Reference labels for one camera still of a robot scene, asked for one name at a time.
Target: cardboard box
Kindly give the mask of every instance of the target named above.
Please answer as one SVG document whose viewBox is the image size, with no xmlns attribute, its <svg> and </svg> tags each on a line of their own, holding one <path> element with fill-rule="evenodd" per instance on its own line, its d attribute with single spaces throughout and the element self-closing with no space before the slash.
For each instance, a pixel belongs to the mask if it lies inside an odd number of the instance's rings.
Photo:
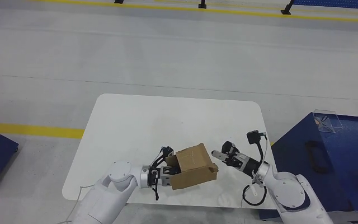
<svg viewBox="0 0 358 224">
<path fill-rule="evenodd" d="M 182 189 L 211 180 L 216 180 L 218 166 L 212 163 L 203 143 L 166 157 L 168 166 L 180 167 L 181 173 L 170 179 L 172 189 Z"/>
</svg>

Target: tabletop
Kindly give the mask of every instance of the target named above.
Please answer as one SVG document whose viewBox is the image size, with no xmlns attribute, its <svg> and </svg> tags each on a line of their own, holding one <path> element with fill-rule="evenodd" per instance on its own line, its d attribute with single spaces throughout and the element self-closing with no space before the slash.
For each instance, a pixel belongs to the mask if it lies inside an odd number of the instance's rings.
<svg viewBox="0 0 358 224">
<path fill-rule="evenodd" d="M 256 145 L 250 145 L 246 137 L 252 130 L 266 131 L 255 102 L 103 94 L 93 108 L 62 194 L 76 200 L 79 187 L 94 184 L 114 161 L 149 165 L 162 146 L 180 151 L 202 142 L 211 152 L 231 141 L 241 153 L 259 160 Z M 265 150 L 264 139 L 261 145 Z M 211 160 L 219 167 L 217 180 L 179 190 L 159 186 L 158 201 L 150 188 L 136 188 L 128 203 L 250 207 L 242 201 L 242 190 L 251 178 L 213 157 Z M 265 161 L 276 167 L 270 144 Z M 82 190 L 81 199 L 88 190 Z M 260 201 L 263 190 L 256 187 L 256 191 L 258 196 L 249 190 L 246 198 Z M 269 196 L 254 208 L 275 209 Z"/>
</svg>

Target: black cable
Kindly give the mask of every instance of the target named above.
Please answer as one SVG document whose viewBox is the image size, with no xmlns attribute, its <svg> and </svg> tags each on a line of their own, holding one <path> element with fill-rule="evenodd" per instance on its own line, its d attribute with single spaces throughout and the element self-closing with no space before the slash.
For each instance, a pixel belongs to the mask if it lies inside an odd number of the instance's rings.
<svg viewBox="0 0 358 224">
<path fill-rule="evenodd" d="M 262 164 L 262 160 L 263 160 L 263 151 L 262 151 L 262 148 L 261 148 L 261 144 L 258 142 L 256 143 L 257 145 L 257 148 L 258 148 L 258 152 L 260 153 L 260 162 L 259 162 L 259 166 L 261 166 Z"/>
<path fill-rule="evenodd" d="M 242 191 L 242 199 L 244 199 L 244 201 L 245 201 L 247 204 L 251 205 L 251 206 L 259 206 L 259 205 L 261 205 L 261 204 L 265 201 L 265 198 L 266 198 L 266 194 L 267 194 L 267 188 L 266 188 L 266 186 L 263 186 L 263 189 L 264 189 L 265 192 L 263 193 L 263 197 L 262 197 L 261 201 L 258 202 L 258 203 L 256 203 L 256 204 L 249 202 L 249 201 L 245 198 L 245 192 L 247 191 L 247 189 L 248 189 L 249 187 L 250 187 L 250 185 L 245 186 L 244 190 Z"/>
</svg>

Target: white cable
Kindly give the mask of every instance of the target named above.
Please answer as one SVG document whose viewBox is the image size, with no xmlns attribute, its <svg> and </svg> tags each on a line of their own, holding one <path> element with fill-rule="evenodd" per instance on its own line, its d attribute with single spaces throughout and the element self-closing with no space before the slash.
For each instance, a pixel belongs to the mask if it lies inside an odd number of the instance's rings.
<svg viewBox="0 0 358 224">
<path fill-rule="evenodd" d="M 159 151 L 159 153 L 157 154 L 157 156 L 155 157 L 155 159 L 153 160 L 153 162 L 150 164 L 150 166 L 152 166 L 153 165 L 153 163 L 155 162 L 155 160 L 158 158 L 158 156 L 161 154 L 161 152 L 162 152 L 162 148 L 161 148 L 161 150 Z"/>
<path fill-rule="evenodd" d="M 74 211 L 74 208 L 76 207 L 76 205 L 77 205 L 77 203 L 78 203 L 78 201 L 79 201 L 79 197 L 81 196 L 82 189 L 84 189 L 84 188 L 90 188 L 90 187 L 92 187 L 92 186 L 94 186 L 94 184 L 92 184 L 92 185 L 90 185 L 90 186 L 80 186 L 80 187 L 79 187 L 78 197 L 77 197 L 76 203 L 74 204 L 74 206 L 73 206 L 71 212 L 69 213 L 69 215 L 67 216 L 67 218 L 66 218 L 65 221 L 63 221 L 63 222 L 58 222 L 58 223 L 56 223 L 56 224 L 62 224 L 62 223 L 68 224 L 69 222 L 72 222 L 71 220 L 68 220 L 68 219 L 69 219 L 69 217 L 71 216 L 72 212 Z"/>
<path fill-rule="evenodd" d="M 269 141 L 266 139 L 266 149 L 265 149 L 265 154 L 263 156 L 262 162 L 265 161 L 265 157 L 266 157 L 266 152 L 267 152 L 267 145 L 268 145 Z"/>
</svg>

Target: floor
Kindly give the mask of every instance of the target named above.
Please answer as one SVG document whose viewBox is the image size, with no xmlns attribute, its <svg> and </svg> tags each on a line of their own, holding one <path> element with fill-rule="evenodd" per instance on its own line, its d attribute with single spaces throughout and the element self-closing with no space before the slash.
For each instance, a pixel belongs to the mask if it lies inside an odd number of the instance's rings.
<svg viewBox="0 0 358 224">
<path fill-rule="evenodd" d="M 354 22 L 0 0 L 0 46 L 0 123 L 85 128 L 102 93 L 255 101 L 273 142 L 314 109 L 358 115 Z M 63 221 L 79 139 L 7 136 L 20 150 L 0 181 L 2 223 Z M 255 219 L 129 204 L 116 223 Z"/>
</svg>

